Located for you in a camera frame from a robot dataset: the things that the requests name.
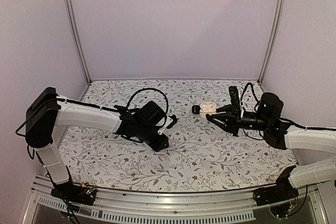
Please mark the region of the white charging case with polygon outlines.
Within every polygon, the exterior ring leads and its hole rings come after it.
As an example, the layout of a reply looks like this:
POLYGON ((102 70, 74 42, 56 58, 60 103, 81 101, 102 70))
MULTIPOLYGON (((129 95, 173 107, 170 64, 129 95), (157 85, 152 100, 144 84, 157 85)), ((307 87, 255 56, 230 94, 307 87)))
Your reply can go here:
POLYGON ((200 116, 206 118, 207 115, 213 115, 217 113, 217 105, 214 102, 203 102, 200 105, 200 116))

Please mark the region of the black earbud charging case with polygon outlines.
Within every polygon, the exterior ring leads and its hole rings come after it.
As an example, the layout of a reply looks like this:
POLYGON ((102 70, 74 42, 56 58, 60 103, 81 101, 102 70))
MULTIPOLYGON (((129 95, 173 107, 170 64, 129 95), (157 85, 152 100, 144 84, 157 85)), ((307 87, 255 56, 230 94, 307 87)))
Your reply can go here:
POLYGON ((193 105, 192 106, 192 113, 193 114, 200 114, 201 107, 199 105, 193 105))

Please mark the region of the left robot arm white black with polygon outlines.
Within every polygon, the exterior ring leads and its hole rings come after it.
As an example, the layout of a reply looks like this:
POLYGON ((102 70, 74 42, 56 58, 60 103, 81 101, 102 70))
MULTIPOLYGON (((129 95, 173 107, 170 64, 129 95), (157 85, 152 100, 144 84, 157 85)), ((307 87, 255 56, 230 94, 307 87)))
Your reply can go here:
POLYGON ((71 175, 61 159, 52 134, 55 126, 78 126, 98 129, 135 143, 146 143, 159 152, 169 146, 164 134, 177 122, 154 101, 141 108, 114 105, 112 108, 72 100, 58 95, 56 89, 47 87, 26 111, 26 120, 15 133, 24 137, 51 181, 58 185, 58 192, 67 200, 78 195, 78 188, 72 184, 71 175))

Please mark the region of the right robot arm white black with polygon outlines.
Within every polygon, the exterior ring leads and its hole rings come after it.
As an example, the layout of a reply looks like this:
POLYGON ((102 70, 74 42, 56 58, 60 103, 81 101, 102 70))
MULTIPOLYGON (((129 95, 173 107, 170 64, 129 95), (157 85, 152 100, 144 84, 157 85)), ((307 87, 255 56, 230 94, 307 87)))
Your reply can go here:
MULTIPOLYGON (((207 114, 208 121, 227 133, 237 136, 239 130, 263 132, 264 141, 280 150, 306 149, 335 153, 335 129, 300 126, 282 119, 283 102, 273 93, 263 93, 256 112, 243 111, 237 95, 231 95, 231 103, 214 114, 207 114)), ((276 201, 284 200, 292 188, 335 180, 335 157, 312 164, 287 167, 277 178, 271 190, 276 201)))

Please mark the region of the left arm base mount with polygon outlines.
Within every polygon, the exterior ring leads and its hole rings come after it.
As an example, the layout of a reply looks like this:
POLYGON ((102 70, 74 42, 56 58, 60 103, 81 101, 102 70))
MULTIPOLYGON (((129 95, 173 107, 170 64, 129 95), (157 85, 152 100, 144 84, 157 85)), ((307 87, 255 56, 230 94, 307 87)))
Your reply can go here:
POLYGON ((69 180, 63 184, 55 184, 52 180, 53 189, 51 195, 66 202, 75 202, 83 205, 93 206, 96 199, 97 187, 84 183, 74 184, 69 180))

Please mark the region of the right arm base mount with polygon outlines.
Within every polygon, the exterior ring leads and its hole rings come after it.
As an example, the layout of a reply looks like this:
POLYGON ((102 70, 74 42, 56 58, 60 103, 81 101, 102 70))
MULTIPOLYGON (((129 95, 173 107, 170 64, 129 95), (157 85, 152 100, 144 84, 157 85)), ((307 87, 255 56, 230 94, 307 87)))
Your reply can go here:
POLYGON ((299 196, 298 190, 289 182, 289 176, 295 165, 289 166, 276 179, 276 184, 271 187, 260 187, 254 190, 253 200, 257 206, 273 204, 299 196))

